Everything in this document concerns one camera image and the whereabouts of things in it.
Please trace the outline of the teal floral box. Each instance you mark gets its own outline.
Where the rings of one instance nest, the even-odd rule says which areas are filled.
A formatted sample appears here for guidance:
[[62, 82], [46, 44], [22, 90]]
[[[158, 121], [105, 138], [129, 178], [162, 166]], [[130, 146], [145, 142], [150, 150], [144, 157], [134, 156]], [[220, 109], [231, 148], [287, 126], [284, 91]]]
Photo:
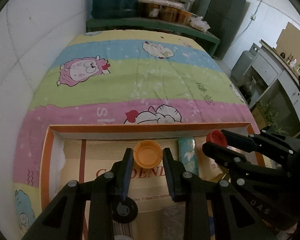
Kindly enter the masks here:
[[199, 165], [194, 138], [179, 138], [178, 152], [179, 161], [183, 163], [185, 170], [198, 176]]

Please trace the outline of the light orange bottle cap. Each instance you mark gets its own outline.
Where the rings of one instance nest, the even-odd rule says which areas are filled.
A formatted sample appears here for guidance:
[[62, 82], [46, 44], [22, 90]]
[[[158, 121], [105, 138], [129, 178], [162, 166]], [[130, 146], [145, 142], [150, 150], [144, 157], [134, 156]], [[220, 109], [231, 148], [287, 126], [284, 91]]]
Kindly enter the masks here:
[[136, 164], [141, 168], [155, 168], [162, 161], [162, 148], [156, 141], [143, 140], [138, 142], [134, 147], [133, 158]]

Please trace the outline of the red bottle cap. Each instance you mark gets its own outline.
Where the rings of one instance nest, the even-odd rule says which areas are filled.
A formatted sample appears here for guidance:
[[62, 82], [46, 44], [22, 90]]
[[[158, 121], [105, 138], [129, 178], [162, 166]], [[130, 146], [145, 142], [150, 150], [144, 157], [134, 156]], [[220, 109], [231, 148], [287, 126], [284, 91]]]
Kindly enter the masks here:
[[212, 130], [206, 137], [206, 142], [212, 142], [219, 146], [227, 148], [228, 142], [225, 135], [217, 129]]

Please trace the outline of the black bottle cap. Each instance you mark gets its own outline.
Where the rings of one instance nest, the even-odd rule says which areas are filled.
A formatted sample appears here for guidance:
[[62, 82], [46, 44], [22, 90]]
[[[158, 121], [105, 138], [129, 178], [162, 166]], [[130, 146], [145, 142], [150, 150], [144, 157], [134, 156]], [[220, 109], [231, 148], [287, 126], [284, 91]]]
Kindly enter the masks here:
[[112, 205], [113, 220], [121, 224], [128, 224], [134, 221], [138, 215], [138, 206], [134, 200], [126, 197], [115, 198]]

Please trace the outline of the clear patterned rectangular case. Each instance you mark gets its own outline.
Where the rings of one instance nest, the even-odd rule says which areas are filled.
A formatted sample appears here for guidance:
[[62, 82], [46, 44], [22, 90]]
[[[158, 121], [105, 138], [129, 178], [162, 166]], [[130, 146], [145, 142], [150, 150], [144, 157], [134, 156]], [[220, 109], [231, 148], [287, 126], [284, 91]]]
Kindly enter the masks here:
[[165, 207], [162, 219], [161, 239], [183, 239], [185, 225], [185, 206]]

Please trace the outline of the small gold box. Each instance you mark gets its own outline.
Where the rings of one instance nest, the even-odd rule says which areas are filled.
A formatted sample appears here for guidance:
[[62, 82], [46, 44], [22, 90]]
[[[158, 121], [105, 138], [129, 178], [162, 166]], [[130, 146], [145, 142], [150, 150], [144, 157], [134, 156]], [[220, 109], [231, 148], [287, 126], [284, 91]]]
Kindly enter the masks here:
[[217, 183], [217, 182], [219, 182], [219, 181], [222, 180], [222, 179], [228, 181], [228, 180], [230, 179], [229, 174], [228, 174], [228, 173], [224, 173], [224, 172], [223, 172], [223, 173], [220, 173], [219, 175], [213, 177], [213, 178], [211, 179], [211, 182]]

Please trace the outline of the blue bottle cap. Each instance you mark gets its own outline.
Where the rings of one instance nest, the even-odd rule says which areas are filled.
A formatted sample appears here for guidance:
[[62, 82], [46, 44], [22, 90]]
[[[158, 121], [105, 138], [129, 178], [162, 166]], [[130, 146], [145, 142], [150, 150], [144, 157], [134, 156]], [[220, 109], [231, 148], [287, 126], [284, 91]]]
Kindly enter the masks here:
[[214, 230], [213, 217], [211, 216], [209, 216], [209, 227], [210, 227], [210, 237], [212, 237], [215, 234], [215, 230]]

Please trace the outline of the white bottle cap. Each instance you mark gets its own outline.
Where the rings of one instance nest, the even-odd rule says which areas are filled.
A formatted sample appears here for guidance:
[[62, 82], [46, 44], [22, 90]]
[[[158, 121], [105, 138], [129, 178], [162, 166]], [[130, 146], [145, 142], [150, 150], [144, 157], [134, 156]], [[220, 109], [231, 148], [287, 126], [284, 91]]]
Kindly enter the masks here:
[[115, 240], [133, 240], [131, 237], [125, 236], [125, 235], [116, 235], [114, 236]]

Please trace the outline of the potted green plant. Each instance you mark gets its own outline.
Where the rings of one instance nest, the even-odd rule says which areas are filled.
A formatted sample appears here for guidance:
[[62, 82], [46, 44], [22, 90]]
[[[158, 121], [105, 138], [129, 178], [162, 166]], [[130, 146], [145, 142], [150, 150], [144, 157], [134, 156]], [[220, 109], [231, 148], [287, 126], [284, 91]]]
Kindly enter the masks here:
[[288, 135], [288, 133], [277, 124], [278, 112], [269, 103], [264, 103], [259, 100], [255, 104], [255, 108], [252, 111], [252, 115], [259, 130], [272, 129], [277, 134]]

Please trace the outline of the white kitchen counter cabinet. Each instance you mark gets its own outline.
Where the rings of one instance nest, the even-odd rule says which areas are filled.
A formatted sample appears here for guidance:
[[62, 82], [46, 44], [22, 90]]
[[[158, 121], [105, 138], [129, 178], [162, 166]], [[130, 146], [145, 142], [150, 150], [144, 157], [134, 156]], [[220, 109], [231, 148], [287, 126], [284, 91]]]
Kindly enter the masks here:
[[300, 133], [300, 86], [298, 78], [288, 68], [280, 55], [264, 40], [260, 41], [258, 54], [238, 81], [252, 112], [261, 100], [271, 101], [277, 111], [277, 124], [289, 135]]

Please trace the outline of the colourful cartoon sheep quilt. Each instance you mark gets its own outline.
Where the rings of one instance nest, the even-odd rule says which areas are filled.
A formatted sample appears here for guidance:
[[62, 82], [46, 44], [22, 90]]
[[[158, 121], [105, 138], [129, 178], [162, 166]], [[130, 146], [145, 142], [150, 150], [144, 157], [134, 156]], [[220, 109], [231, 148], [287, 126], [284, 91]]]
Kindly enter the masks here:
[[21, 234], [39, 216], [46, 130], [59, 125], [256, 122], [194, 40], [141, 30], [75, 37], [44, 75], [19, 130], [13, 167]]

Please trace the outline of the green low bench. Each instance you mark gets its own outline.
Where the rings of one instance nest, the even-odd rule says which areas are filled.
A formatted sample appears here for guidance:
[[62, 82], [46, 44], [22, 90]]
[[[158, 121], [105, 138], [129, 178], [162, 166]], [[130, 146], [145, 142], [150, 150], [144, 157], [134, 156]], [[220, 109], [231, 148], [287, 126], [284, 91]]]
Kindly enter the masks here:
[[102, 30], [151, 30], [173, 33], [179, 36], [189, 37], [195, 40], [210, 56], [216, 52], [220, 39], [210, 32], [202, 32], [189, 26], [179, 23], [171, 23], [162, 20], [148, 19], [141, 17], [133, 18], [117, 18], [117, 19], [94, 19], [91, 18], [86, 22], [86, 31], [102, 31]]

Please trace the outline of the white plastic bag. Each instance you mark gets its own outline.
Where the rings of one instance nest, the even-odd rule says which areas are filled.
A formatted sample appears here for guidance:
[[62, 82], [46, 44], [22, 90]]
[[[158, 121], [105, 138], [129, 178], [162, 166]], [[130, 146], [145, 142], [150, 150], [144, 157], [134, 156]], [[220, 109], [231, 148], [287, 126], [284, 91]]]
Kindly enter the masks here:
[[194, 29], [200, 30], [204, 33], [206, 33], [209, 29], [210, 26], [209, 24], [203, 20], [203, 17], [191, 17], [189, 26], [193, 27]]

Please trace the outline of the dark green refrigerator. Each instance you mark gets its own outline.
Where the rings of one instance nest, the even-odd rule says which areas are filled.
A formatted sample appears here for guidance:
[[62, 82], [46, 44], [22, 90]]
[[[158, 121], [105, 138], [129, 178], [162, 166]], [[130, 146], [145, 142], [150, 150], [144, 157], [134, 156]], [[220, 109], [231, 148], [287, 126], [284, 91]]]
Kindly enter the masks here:
[[242, 22], [246, 0], [195, 0], [192, 12], [202, 16], [209, 32], [220, 39], [214, 55], [222, 59]]

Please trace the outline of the cardboard sheet on wall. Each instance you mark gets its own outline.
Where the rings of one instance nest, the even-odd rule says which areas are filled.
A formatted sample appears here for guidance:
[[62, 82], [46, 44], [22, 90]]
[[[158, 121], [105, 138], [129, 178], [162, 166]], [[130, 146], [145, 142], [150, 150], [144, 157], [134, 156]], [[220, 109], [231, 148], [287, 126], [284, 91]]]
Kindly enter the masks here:
[[287, 23], [285, 29], [282, 29], [277, 39], [276, 51], [279, 54], [285, 52], [286, 57], [293, 54], [293, 58], [297, 59], [297, 64], [300, 64], [300, 30], [290, 22]]

